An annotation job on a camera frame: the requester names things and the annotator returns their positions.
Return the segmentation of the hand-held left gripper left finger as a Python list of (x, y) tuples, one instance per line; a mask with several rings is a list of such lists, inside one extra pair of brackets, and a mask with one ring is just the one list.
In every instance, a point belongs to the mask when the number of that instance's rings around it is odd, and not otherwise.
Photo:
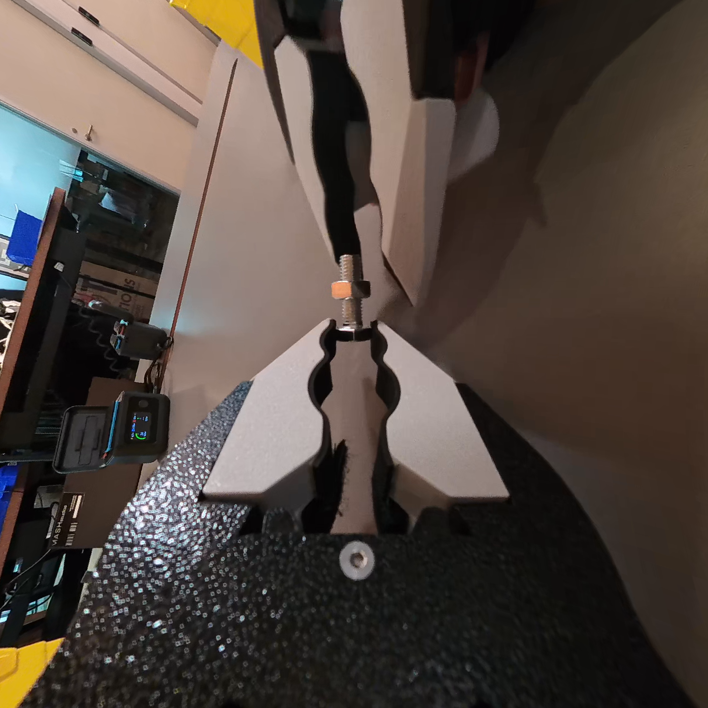
[(331, 379), (335, 340), (335, 321), (323, 320), (253, 377), (202, 488), (205, 500), (301, 512), (315, 499), (315, 468), (331, 449), (315, 380)]

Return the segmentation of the glass window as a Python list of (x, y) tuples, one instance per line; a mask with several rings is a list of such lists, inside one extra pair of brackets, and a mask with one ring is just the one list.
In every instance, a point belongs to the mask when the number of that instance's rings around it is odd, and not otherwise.
[(86, 260), (158, 280), (177, 195), (1, 108), (1, 240), (20, 212), (42, 219), (56, 188), (86, 235)]

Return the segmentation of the plain cardboard box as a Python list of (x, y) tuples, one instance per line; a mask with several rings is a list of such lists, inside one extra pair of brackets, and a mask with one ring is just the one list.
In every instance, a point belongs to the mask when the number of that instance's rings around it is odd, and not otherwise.
[(111, 409), (122, 392), (146, 393), (146, 385), (129, 379), (95, 376), (91, 381), (85, 405)]

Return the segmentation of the black blue charger device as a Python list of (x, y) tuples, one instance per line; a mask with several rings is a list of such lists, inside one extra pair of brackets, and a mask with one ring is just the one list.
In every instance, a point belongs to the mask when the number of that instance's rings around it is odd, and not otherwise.
[(159, 359), (172, 344), (172, 338), (163, 329), (124, 319), (115, 323), (110, 341), (120, 356), (150, 361)]

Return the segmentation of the dark monitor with wooden edge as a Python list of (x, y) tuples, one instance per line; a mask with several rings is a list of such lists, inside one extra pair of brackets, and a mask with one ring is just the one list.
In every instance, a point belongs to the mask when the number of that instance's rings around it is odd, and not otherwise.
[(1, 368), (1, 465), (48, 462), (58, 438), (58, 403), (46, 403), (69, 307), (84, 260), (78, 231), (56, 188), (49, 200)]

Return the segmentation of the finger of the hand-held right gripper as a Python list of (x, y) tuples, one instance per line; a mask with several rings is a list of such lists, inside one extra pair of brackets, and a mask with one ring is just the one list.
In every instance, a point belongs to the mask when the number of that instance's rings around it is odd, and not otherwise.
[(355, 223), (369, 204), (369, 120), (343, 40), (286, 35), (274, 50), (289, 150), (332, 259), (362, 257)]
[(341, 28), (367, 106), (382, 253), (408, 300), (419, 306), (438, 252), (455, 104), (414, 97), (402, 1), (344, 1)]

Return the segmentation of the blue storage bin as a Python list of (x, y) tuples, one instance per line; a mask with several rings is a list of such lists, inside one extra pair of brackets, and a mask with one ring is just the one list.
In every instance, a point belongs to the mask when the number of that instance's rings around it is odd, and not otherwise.
[(38, 252), (43, 221), (21, 210), (17, 211), (8, 241), (8, 259), (21, 266), (31, 267)]

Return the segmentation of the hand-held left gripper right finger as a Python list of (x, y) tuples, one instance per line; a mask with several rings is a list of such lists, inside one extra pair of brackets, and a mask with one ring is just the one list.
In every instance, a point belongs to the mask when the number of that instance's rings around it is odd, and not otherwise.
[(372, 473), (376, 521), (509, 499), (456, 381), (384, 323), (372, 324), (385, 415)]

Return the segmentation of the black battery pack with display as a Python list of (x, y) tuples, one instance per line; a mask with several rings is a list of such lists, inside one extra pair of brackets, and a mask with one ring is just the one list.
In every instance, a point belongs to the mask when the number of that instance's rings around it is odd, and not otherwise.
[(60, 474), (144, 465), (167, 450), (171, 402), (164, 394), (121, 392), (110, 406), (66, 410), (52, 467)]

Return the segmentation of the stack of blue bins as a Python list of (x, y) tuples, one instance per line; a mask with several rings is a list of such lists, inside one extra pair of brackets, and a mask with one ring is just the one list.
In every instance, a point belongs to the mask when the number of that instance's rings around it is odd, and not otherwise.
[(0, 508), (0, 527), (1, 532), (4, 526), (8, 507), (11, 502), (12, 493), (17, 481), (20, 467), (17, 462), (10, 462), (7, 465), (1, 465), (1, 508)]

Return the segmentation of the yellow plastic bin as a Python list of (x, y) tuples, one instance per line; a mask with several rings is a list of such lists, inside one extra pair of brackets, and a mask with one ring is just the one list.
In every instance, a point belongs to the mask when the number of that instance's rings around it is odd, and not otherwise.
[(53, 660), (63, 639), (1, 648), (1, 707), (18, 707)]
[(254, 1), (170, 1), (230, 47), (264, 68)]

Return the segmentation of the silver hex bolt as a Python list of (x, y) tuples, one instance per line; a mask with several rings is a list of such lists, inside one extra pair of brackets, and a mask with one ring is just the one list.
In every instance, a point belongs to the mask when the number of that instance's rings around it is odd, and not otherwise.
[[(339, 280), (367, 280), (364, 278), (361, 256), (342, 255), (339, 261)], [(365, 299), (344, 299), (341, 303), (341, 324), (337, 328), (340, 341), (362, 342), (370, 338), (370, 328), (364, 327), (362, 301)]]

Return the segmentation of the person's right hand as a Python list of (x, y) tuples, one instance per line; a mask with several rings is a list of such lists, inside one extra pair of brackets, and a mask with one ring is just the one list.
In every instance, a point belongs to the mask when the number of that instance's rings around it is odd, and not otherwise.
[(489, 40), (489, 31), (478, 33), (456, 57), (454, 102), (458, 109), (466, 105), (481, 86)]

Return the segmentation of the brown box with black label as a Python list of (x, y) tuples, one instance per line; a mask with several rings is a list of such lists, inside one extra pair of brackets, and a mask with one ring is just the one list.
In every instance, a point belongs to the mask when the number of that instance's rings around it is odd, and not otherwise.
[(102, 547), (135, 495), (141, 469), (141, 465), (111, 465), (66, 474), (48, 549)]

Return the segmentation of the printed cardboard box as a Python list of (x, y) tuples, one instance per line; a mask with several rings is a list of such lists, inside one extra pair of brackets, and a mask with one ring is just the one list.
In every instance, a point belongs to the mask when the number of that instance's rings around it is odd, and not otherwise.
[(146, 278), (83, 261), (75, 296), (86, 304), (99, 300), (126, 311), (138, 322), (149, 323), (156, 289), (157, 284)]

